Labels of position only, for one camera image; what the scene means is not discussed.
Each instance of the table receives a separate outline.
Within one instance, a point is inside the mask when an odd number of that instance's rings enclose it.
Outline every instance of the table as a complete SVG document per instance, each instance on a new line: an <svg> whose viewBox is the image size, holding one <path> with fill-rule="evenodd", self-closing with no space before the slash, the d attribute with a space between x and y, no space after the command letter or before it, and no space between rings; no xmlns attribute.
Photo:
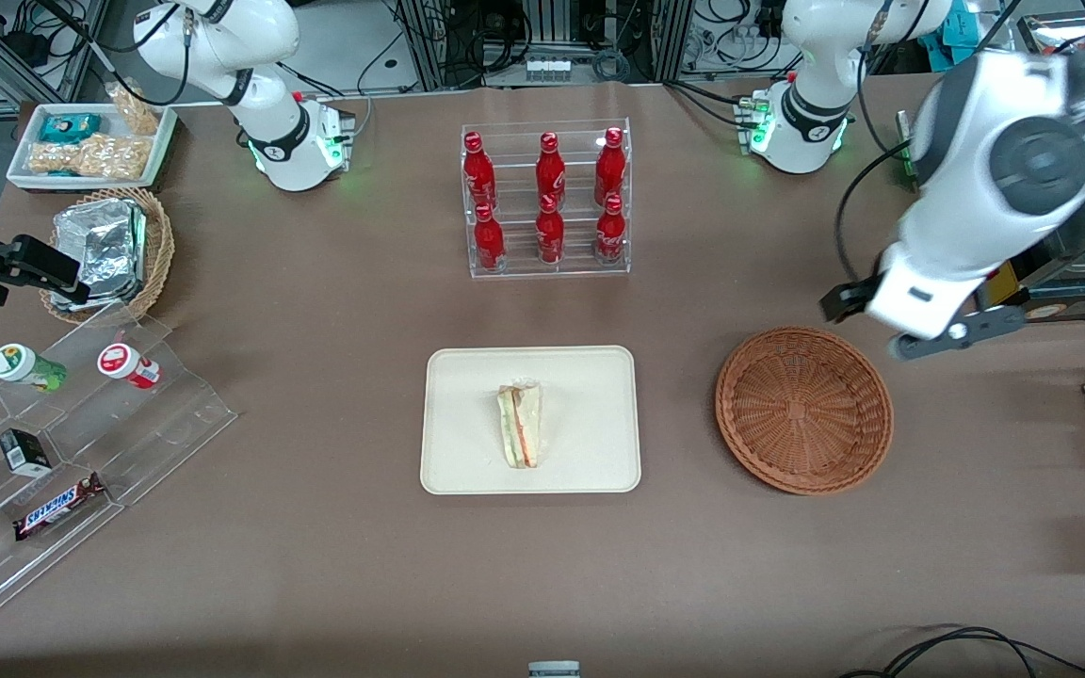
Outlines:
<svg viewBox="0 0 1085 678"><path fill-rule="evenodd" d="M889 139L883 120L931 81L867 85ZM507 677L572 657L589 677L830 677L946 623L1085 665L1085 323L917 363L890 359L891 330L868 318L837 327L896 417L885 463L850 492L770 489L720 440L711 392L727 354L770 327L820 325L817 299L843 280L831 215L877 155L860 128L822 171L787 176L661 87L374 110L354 171L304 194L254 171L222 108L180 112L161 194L177 253L153 314L241 418L0 610L0 675ZM636 135L633 273L471 282L460 125L620 116ZM896 171L850 205L857 260L912 201ZM42 234L72 202L8 188L0 238ZM28 289L0 309L0 344L67 329ZM425 494L430 356L565 344L636 356L639 487ZM1021 675L1004 649L937 652L924 664Z"/></svg>

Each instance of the woven basket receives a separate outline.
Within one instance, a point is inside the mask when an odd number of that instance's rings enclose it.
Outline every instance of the woven basket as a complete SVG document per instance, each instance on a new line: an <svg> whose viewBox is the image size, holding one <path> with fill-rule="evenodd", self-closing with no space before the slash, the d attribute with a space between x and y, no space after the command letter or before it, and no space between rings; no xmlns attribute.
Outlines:
<svg viewBox="0 0 1085 678"><path fill-rule="evenodd" d="M162 208L162 203L145 189L103 189L78 201L78 205L104 201L107 197L131 197L145 210L145 287L128 304L128 310L135 317L142 317L151 306L156 304L165 279L169 273L169 261L174 259L174 231L169 228L169 218ZM48 238L49 245L56 245L56 231ZM51 292L41 291L39 299L53 314L65 322L81 324L93 317L99 309L86 309L72 314L61 312L53 306Z"/></svg>
<svg viewBox="0 0 1085 678"><path fill-rule="evenodd" d="M890 449L893 409L878 370L813 328L779 327L740 344L718 373L714 400L736 459L787 492L853 488Z"/></svg>

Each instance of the red bottle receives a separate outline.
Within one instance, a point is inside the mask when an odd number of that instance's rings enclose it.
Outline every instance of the red bottle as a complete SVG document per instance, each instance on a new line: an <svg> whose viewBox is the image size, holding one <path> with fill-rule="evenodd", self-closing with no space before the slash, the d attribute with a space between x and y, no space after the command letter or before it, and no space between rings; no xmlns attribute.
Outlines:
<svg viewBox="0 0 1085 678"><path fill-rule="evenodd" d="M556 203L563 205L564 164L560 157L560 138L556 132L542 132L539 141L542 154L539 154L538 166L534 176L538 179L539 196L554 196Z"/></svg>
<svg viewBox="0 0 1085 678"><path fill-rule="evenodd" d="M467 180L471 201L488 203L496 209L496 177L492 171L492 158L483 151L480 132L467 132L463 137L463 177Z"/></svg>
<svg viewBox="0 0 1085 678"><path fill-rule="evenodd" d="M625 235L625 218L622 216L622 196L610 193L605 197L605 214L597 220L597 243L593 255L602 266L610 266L622 258L622 238Z"/></svg>
<svg viewBox="0 0 1085 678"><path fill-rule="evenodd" d="M474 207L474 250L480 267L485 270L505 270L505 234L492 218L492 205L480 203Z"/></svg>
<svg viewBox="0 0 1085 678"><path fill-rule="evenodd" d="M563 258L563 218L556 196L539 196L539 218L534 219L539 235L539 258L546 265L557 265Z"/></svg>
<svg viewBox="0 0 1085 678"><path fill-rule="evenodd" d="M605 204L605 196L622 189L622 177L625 176L625 153L622 152L622 128L611 127L605 130L605 146L597 157L597 188L593 199L598 205Z"/></svg>

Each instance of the acrylic display stand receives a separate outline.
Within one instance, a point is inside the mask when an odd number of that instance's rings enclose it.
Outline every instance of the acrylic display stand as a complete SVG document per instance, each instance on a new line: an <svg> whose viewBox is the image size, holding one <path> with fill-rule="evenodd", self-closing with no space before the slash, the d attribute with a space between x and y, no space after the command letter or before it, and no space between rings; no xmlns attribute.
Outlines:
<svg viewBox="0 0 1085 678"><path fill-rule="evenodd" d="M237 419L212 386L169 350L163 342L168 334L167 327L135 318L122 304L106 306L41 354L68 369L60 389L41 394L0 382L0 433L17 428L35 434L53 466L36 479L14 475L0 447L0 606ZM99 353L115 342L161 366L155 386L137 389L99 373ZM16 541L13 521L93 472L106 492Z"/></svg>
<svg viewBox="0 0 1085 678"><path fill-rule="evenodd" d="M605 130L622 128L627 166L622 181L622 216L627 228L622 238L622 257L614 265L602 266L593 256L597 220L602 207L593 201L597 157L605 145ZM463 180L463 142L460 137L460 190L468 239L471 278L542 278L552 274L622 274L630 271L630 120L591 119L547 121L547 124L463 125L463 133L480 132L483 149L496 172L496 220L505 232L507 266L489 271L480 266L475 247L475 205L471 202ZM538 184L534 167L539 158L539 137L556 132L560 138L560 155L565 163L564 204L560 214L564 220L563 258L547 265L538 257L538 236L534 219L539 214Z"/></svg>

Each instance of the aluminum foil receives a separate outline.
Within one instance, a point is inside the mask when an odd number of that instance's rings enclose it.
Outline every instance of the aluminum foil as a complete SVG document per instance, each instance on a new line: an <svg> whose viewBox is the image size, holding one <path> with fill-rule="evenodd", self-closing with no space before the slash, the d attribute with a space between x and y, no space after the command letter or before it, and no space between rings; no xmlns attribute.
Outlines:
<svg viewBox="0 0 1085 678"><path fill-rule="evenodd" d="M1052 14L1029 14L1020 18L1020 38L1033 54L1049 54L1060 44L1073 39L1085 43L1085 13L1058 12Z"/></svg>
<svg viewBox="0 0 1085 678"><path fill-rule="evenodd" d="M81 263L78 280L90 287L86 304L53 295L65 311L132 299L141 289L145 213L130 199L108 197L74 205L53 218L56 248ZM138 229L141 241L138 246Z"/></svg>

